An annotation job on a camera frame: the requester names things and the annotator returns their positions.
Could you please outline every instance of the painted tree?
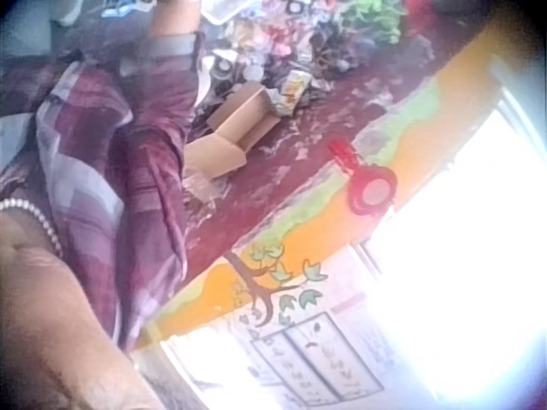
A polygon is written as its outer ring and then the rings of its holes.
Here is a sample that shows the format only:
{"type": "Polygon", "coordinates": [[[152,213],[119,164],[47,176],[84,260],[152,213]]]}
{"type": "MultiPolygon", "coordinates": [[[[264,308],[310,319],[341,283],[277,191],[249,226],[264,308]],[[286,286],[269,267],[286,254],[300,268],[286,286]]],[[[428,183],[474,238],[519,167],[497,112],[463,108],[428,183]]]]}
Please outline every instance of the painted tree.
{"type": "MultiPolygon", "coordinates": [[[[258,264],[258,267],[252,267],[247,265],[241,260],[241,258],[228,251],[224,254],[226,260],[232,265],[233,269],[238,273],[239,277],[244,282],[244,288],[240,289],[238,284],[237,292],[244,292],[249,294],[252,305],[251,311],[257,320],[262,321],[256,325],[256,327],[263,327],[268,324],[275,313],[275,304],[272,298],[273,295],[288,292],[295,289],[303,289],[308,282],[320,282],[328,278],[327,275],[321,274],[321,264],[310,264],[309,260],[303,261],[303,279],[300,284],[287,285],[286,282],[295,278],[292,272],[287,272],[285,265],[282,262],[285,249],[283,245],[270,249],[256,248],[250,255],[251,259],[258,264]],[[270,261],[266,266],[263,265],[264,261],[270,261]],[[278,286],[275,288],[268,288],[259,284],[256,279],[269,275],[271,278],[278,282],[278,286]],[[261,300],[265,307],[265,312],[262,312],[256,308],[256,301],[261,300]]],[[[323,295],[314,289],[303,289],[298,298],[290,294],[281,295],[279,298],[279,323],[281,325],[291,325],[291,317],[284,315],[285,310],[294,310],[296,303],[305,309],[309,304],[316,305],[317,299],[323,295]]],[[[242,316],[239,320],[245,325],[249,325],[249,318],[242,316]]],[[[250,330],[250,334],[253,337],[257,337],[255,331],[250,330]]]]}

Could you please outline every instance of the fabric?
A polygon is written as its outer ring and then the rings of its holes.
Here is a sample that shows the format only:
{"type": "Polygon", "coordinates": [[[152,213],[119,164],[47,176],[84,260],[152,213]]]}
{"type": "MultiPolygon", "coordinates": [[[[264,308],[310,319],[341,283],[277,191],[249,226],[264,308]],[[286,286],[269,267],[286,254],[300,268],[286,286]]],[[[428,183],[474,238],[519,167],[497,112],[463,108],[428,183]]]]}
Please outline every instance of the fabric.
{"type": "Polygon", "coordinates": [[[125,76],[83,61],[26,60],[3,76],[0,117],[32,114],[18,128],[30,147],[20,157],[39,155],[65,261],[124,349],[185,278],[181,175],[195,60],[133,60],[125,76]]]}

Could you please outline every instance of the cardboard box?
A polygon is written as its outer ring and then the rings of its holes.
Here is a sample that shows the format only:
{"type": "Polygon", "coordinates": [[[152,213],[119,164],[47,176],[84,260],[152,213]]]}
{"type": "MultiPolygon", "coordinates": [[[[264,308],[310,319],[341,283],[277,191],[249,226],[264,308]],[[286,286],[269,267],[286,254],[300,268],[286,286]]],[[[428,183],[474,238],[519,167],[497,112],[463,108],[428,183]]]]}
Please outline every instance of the cardboard box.
{"type": "Polygon", "coordinates": [[[186,145],[185,165],[208,179],[242,167],[245,154],[278,122],[264,86],[245,83],[207,119],[214,132],[186,145]]]}

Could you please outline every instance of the skin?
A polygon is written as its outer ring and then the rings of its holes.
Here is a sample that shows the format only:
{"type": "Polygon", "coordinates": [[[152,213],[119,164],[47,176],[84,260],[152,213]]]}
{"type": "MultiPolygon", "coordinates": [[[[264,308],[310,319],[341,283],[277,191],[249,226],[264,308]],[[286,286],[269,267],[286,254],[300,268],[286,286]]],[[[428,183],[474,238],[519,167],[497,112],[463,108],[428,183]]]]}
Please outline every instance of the skin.
{"type": "MultiPolygon", "coordinates": [[[[194,32],[199,16],[199,1],[159,3],[150,36],[194,32]]],[[[0,370],[17,408],[164,408],[103,331],[41,226],[18,209],[0,213],[0,281],[0,370]]]]}

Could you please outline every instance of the pearl necklace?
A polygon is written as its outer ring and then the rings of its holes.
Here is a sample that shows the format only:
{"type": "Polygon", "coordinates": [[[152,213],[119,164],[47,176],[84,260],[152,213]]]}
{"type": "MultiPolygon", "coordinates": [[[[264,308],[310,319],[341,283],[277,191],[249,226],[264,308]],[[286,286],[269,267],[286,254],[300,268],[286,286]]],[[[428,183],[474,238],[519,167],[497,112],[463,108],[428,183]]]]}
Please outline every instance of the pearl necklace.
{"type": "Polygon", "coordinates": [[[10,208],[22,209],[36,218],[40,222],[40,225],[44,228],[44,231],[53,245],[57,256],[62,259],[62,248],[61,243],[59,242],[59,237],[55,233],[51,223],[36,205],[26,199],[8,198],[0,202],[0,212],[10,208]]]}

